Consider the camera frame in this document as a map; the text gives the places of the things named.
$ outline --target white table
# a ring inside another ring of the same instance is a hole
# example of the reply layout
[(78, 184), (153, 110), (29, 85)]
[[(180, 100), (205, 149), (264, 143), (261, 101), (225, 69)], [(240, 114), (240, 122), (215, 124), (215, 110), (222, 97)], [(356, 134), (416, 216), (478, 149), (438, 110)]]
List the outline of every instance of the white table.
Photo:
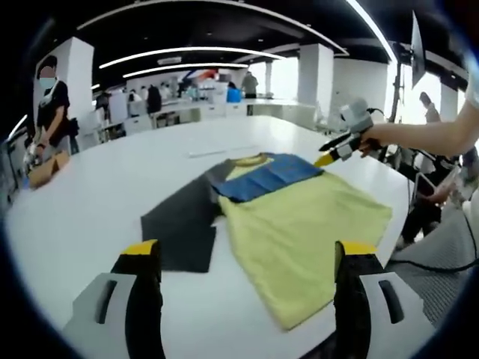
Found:
[[(274, 117), (244, 117), (157, 129), (86, 150), (48, 185), (21, 192), (7, 214), (19, 273), (42, 312), (62, 328), (73, 299), (110, 271), (124, 248), (141, 241), (140, 217), (174, 191), (226, 158), (259, 151), (295, 153), (312, 162), (325, 141)], [(243, 149), (226, 150), (234, 147)], [(216, 150), (226, 151), (187, 156)], [(408, 181), (357, 153), (327, 169), (392, 207), (378, 247), (385, 264), (406, 218)], [(217, 233), (209, 273), (162, 275), (167, 358), (297, 359), (334, 331), (332, 304), (281, 331), (234, 259), (224, 219)]]

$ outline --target yellow t-shirt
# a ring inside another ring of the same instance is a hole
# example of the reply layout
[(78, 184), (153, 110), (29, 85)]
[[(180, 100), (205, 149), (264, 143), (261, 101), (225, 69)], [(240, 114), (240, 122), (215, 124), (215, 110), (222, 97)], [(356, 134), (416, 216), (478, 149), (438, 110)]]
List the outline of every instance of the yellow t-shirt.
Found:
[(389, 207), (326, 172), (250, 202), (219, 202), (237, 260), (287, 330), (333, 299), (336, 241), (377, 245), (391, 219)]

